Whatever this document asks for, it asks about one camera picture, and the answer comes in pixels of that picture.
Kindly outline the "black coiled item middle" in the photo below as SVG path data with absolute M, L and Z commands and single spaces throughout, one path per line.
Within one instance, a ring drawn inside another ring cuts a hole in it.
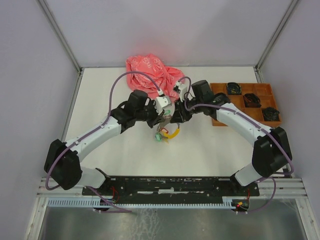
M 254 93 L 246 93 L 243 100 L 246 108 L 260 108 L 262 106 L 260 98 Z

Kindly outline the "crumpled pink plastic bag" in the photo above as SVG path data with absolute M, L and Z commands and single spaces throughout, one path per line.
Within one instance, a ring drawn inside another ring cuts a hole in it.
M 130 56 L 125 62 L 126 70 L 138 71 L 150 76 L 166 96 L 175 102 L 179 97 L 173 90 L 175 83 L 184 77 L 184 73 L 178 68 L 164 65 L 154 54 Z M 158 96 L 155 85 L 144 75 L 133 73 L 126 76 L 126 82 L 131 90 L 141 90 L 148 94 L 151 99 Z

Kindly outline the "black coiled item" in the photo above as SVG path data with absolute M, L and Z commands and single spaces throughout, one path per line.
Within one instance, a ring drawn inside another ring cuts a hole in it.
M 254 93 L 246 93 L 243 100 L 246 108 L 260 108 L 262 106 L 260 98 Z
M 280 112 L 274 107 L 267 107 L 262 109 L 263 119 L 267 122 L 277 122 L 280 120 L 279 118 Z
M 226 84 L 226 90 L 227 90 L 228 95 L 241 95 L 242 94 L 242 88 L 236 82 L 228 82 Z

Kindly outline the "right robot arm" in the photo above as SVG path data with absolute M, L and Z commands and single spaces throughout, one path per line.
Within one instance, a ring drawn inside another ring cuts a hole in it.
M 184 123 L 194 114 L 203 113 L 232 128 L 252 145 L 251 162 L 230 177 L 229 189 L 234 195 L 242 195 L 249 184 L 267 179 L 292 164 L 288 136 L 283 128 L 272 128 L 253 119 L 238 109 L 225 93 L 213 93 L 206 80 L 191 85 L 178 80 L 173 90 L 179 98 L 172 123 Z

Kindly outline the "black coiled item top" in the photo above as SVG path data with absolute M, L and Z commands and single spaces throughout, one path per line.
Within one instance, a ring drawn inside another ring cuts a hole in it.
M 236 82 L 228 82 L 226 84 L 226 90 L 227 90 L 228 95 L 241 95 L 242 94 L 242 88 Z

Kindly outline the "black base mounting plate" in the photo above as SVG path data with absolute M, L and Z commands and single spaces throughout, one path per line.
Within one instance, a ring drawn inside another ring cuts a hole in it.
M 115 197 L 117 204 L 220 204 L 223 197 L 258 196 L 257 186 L 236 187 L 229 177 L 218 176 L 112 176 L 96 191 Z

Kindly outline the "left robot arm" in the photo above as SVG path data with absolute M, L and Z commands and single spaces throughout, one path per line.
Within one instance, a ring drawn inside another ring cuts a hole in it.
M 111 189 L 108 176 L 99 168 L 82 167 L 81 162 L 100 145 L 133 127 L 136 122 L 147 122 L 152 128 L 163 120 L 170 105 L 171 101 L 166 96 L 150 100 L 145 96 L 131 95 L 112 109 L 104 121 L 84 134 L 67 142 L 53 141 L 44 165 L 46 189 L 55 189 L 49 186 L 49 180 L 53 179 L 64 190 L 81 185 L 92 187 L 99 195 L 106 195 Z

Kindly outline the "black coiled item right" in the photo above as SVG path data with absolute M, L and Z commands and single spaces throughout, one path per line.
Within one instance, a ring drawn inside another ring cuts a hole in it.
M 279 118 L 280 112 L 274 107 L 267 107 L 262 109 L 263 119 L 267 122 L 277 122 L 280 120 Z

